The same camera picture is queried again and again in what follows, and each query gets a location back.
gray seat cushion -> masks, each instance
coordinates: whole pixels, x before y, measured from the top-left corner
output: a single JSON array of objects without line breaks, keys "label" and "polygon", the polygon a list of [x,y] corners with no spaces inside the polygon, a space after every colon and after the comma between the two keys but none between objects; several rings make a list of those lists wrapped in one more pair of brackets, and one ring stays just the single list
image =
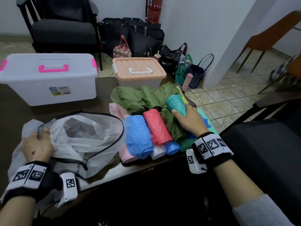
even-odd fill
[{"label": "gray seat cushion", "polygon": [[234,125],[222,138],[245,173],[292,223],[300,223],[301,138],[275,119]]},{"label": "gray seat cushion", "polygon": [[96,45],[96,33],[86,22],[41,19],[32,25],[35,42]]}]

storage box lid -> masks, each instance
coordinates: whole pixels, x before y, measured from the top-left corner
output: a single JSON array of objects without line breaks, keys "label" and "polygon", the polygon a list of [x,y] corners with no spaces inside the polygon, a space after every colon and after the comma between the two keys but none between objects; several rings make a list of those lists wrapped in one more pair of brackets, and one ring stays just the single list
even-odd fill
[{"label": "storage box lid", "polygon": [[90,54],[11,54],[0,66],[0,82],[97,77]]},{"label": "storage box lid", "polygon": [[113,70],[121,81],[166,78],[166,72],[154,58],[114,58]]}]

pink latch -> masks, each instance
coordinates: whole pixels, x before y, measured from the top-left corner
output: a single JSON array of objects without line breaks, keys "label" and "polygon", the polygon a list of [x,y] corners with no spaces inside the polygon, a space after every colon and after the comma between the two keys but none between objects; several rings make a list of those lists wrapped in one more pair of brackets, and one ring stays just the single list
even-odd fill
[{"label": "pink latch", "polygon": [[97,70],[97,73],[98,73],[98,68],[97,68],[97,64],[96,64],[96,61],[95,61],[95,59],[92,59],[92,65],[93,65],[93,67],[95,67],[95,68],[96,68],[96,70]]},{"label": "pink latch", "polygon": [[51,73],[51,72],[66,72],[69,71],[69,65],[64,64],[63,69],[45,69],[45,65],[39,65],[39,72],[40,73]]},{"label": "pink latch", "polygon": [[4,68],[5,66],[7,65],[8,63],[8,60],[3,60],[1,63],[0,63],[0,71],[4,71]]}]

white storage box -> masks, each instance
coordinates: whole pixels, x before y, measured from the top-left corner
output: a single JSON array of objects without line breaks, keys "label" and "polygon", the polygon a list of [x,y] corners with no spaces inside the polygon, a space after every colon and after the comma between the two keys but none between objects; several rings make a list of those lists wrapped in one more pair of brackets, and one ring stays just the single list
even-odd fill
[{"label": "white storage box", "polygon": [[95,98],[96,77],[90,54],[12,54],[0,67],[0,83],[30,106]]},{"label": "white storage box", "polygon": [[112,67],[119,86],[136,90],[143,85],[157,88],[166,78],[166,72],[154,58],[114,58]]}]

orange chair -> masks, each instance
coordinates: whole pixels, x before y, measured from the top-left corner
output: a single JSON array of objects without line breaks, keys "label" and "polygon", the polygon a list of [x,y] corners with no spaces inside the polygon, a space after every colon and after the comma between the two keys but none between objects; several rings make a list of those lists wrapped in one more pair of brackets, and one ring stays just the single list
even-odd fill
[{"label": "orange chair", "polygon": [[287,84],[293,77],[296,77],[297,79],[301,79],[301,54],[287,65],[286,72],[284,74],[281,74],[279,77],[271,81],[270,84],[268,84],[265,88],[263,88],[258,94],[261,94],[267,88],[274,85],[276,82],[279,82],[284,76],[286,76],[286,78],[281,83],[278,90],[284,87],[284,85]]},{"label": "orange chair", "polygon": [[246,58],[244,59],[243,63],[240,65],[237,73],[242,68],[250,54],[253,50],[262,51],[259,59],[257,60],[254,68],[252,69],[251,73],[254,71],[255,67],[263,57],[264,53],[271,49],[276,42],[278,42],[285,34],[287,34],[296,24],[298,24],[301,21],[301,11],[292,11],[288,15],[286,15],[284,18],[282,18],[277,23],[273,24],[271,27],[269,27],[267,30],[263,31],[262,33],[259,33],[257,35],[252,36],[249,41],[246,43],[246,46],[244,47],[241,54],[246,50],[246,48],[250,48],[251,50],[247,54]]}]

